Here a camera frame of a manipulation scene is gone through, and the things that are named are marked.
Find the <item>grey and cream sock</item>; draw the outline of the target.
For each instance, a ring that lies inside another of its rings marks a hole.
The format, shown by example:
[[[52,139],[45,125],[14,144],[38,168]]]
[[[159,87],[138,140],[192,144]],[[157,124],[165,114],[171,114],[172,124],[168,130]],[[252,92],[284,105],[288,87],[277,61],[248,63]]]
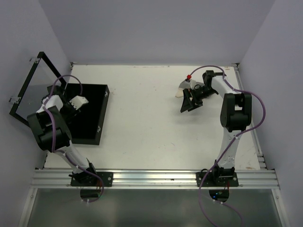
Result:
[[[195,87],[202,87],[202,86],[204,86],[204,83],[202,83],[202,82],[196,82],[196,86]],[[186,81],[184,80],[184,81],[182,81],[181,83],[180,83],[180,85],[179,85],[179,87],[178,87],[178,90],[177,90],[177,93],[176,93],[176,95],[175,95],[175,97],[176,98],[181,98],[181,97],[183,97],[184,95],[183,95],[183,90],[184,89],[188,89],[188,88],[186,88]],[[213,95],[213,94],[219,94],[217,91],[212,91],[212,94],[211,95]]]

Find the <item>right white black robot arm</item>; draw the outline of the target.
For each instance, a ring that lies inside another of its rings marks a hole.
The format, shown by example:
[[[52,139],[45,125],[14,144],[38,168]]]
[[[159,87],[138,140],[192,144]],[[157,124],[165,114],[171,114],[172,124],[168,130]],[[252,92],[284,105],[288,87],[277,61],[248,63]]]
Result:
[[[203,105],[203,100],[213,94],[223,99],[220,123],[223,127],[223,140],[218,158],[210,170],[196,173],[198,186],[224,187],[239,185],[235,172],[235,156],[242,132],[251,124],[252,97],[250,94],[235,91],[226,82],[223,72],[207,70],[203,82],[198,83],[190,75],[180,84],[183,103],[180,111],[193,111]]]

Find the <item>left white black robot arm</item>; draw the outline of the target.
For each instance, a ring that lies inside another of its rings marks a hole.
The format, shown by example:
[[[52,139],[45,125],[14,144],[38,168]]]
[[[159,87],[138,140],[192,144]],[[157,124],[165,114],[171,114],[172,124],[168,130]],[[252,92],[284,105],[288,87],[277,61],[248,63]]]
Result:
[[[47,92],[42,98],[41,107],[27,117],[39,148],[61,157],[72,168],[69,177],[80,185],[100,186],[93,164],[73,145],[67,124],[89,101],[81,94],[67,98],[64,88],[56,85],[48,86]]]

